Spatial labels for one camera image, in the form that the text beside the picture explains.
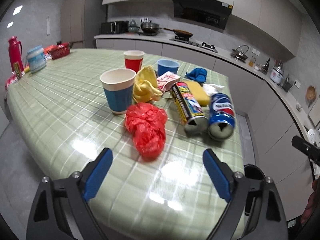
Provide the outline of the person's hand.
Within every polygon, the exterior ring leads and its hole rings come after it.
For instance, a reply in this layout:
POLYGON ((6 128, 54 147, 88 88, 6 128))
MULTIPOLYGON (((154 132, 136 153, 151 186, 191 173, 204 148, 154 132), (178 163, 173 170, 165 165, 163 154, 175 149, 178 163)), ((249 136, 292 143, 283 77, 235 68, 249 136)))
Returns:
POLYGON ((304 225, 308 221, 308 219, 312 215, 313 210, 315 208, 315 194, 318 187, 318 182, 319 182, 319 179, 312 182, 313 193, 308 198, 307 206, 305 207, 305 210, 301 216, 300 222, 302 225, 304 225))

